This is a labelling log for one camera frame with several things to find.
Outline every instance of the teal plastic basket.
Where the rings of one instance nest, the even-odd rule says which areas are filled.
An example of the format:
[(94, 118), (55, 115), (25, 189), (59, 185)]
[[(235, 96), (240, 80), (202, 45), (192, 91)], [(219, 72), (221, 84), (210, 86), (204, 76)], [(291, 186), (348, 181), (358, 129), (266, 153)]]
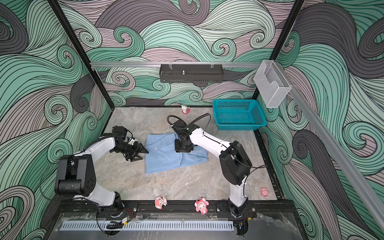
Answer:
[(219, 130), (256, 130), (266, 125), (264, 112), (256, 100), (216, 99), (213, 108)]

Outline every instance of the hello kitty figurine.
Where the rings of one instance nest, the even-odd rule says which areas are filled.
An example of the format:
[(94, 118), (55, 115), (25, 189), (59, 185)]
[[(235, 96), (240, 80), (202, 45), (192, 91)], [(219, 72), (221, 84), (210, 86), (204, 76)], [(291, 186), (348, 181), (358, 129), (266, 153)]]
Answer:
[(205, 200), (205, 198), (200, 198), (199, 201), (196, 200), (195, 207), (196, 211), (200, 211), (201, 214), (206, 214), (208, 212), (207, 206), (209, 205), (209, 202)]
[(163, 208), (163, 205), (166, 206), (167, 205), (167, 199), (166, 197), (160, 197), (158, 196), (155, 200), (155, 207), (158, 208), (158, 209), (162, 209)]

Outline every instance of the gray floor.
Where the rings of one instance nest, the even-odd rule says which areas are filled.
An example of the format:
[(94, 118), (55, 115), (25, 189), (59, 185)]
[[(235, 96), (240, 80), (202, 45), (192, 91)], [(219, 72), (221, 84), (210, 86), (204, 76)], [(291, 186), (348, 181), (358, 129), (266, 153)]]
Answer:
[[(229, 142), (239, 141), (254, 167), (264, 164), (253, 131), (219, 131), (212, 108), (193, 108), (187, 115), (181, 113), (181, 108), (116, 108), (105, 132), (111, 132), (116, 125), (124, 126), (139, 142), (145, 144), (147, 134), (173, 131), (167, 123), (168, 115), (179, 116), (189, 123), (204, 113), (212, 115), (206, 129), (209, 134)], [(206, 117), (196, 124), (205, 127), (208, 119)], [(151, 200), (159, 195), (167, 196), (169, 200), (197, 200), (200, 197), (228, 199), (229, 182), (222, 174), (219, 159), (211, 153), (208, 153), (208, 159), (208, 162), (190, 167), (145, 174), (144, 160), (127, 162), (121, 153), (107, 153), (94, 167), (97, 182), (108, 190), (119, 192), (123, 200)], [(260, 194), (262, 187), (267, 188), (267, 197)], [(251, 200), (276, 200), (265, 168), (257, 169), (248, 177), (245, 194)]]

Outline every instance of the blue cloth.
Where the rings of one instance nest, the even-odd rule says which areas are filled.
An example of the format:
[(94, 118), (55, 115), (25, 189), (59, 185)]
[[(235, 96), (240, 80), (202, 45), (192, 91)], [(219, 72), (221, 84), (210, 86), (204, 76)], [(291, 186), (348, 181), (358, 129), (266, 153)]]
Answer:
[(190, 153), (176, 152), (175, 132), (168, 134), (148, 134), (145, 148), (145, 173), (161, 172), (178, 167), (187, 167), (208, 161), (207, 151), (194, 147)]

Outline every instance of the wave pattern wallpaper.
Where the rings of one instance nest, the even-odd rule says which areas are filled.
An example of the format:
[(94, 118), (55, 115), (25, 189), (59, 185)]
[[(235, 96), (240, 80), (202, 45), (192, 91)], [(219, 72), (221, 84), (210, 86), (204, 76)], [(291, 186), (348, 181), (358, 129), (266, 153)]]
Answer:
[(0, 0), (0, 239), (42, 239), (55, 163), (110, 113), (46, 0)]
[[(384, 1), (326, 0), (299, 13), (278, 61), (384, 200)], [(384, 239), (294, 99), (260, 132), (309, 239)]]
[[(59, 0), (91, 61), (261, 62), (294, 0)], [(314, 4), (321, 0), (311, 0)], [(159, 68), (98, 68), (116, 106), (212, 105), (251, 98), (255, 69), (223, 83), (161, 83)]]

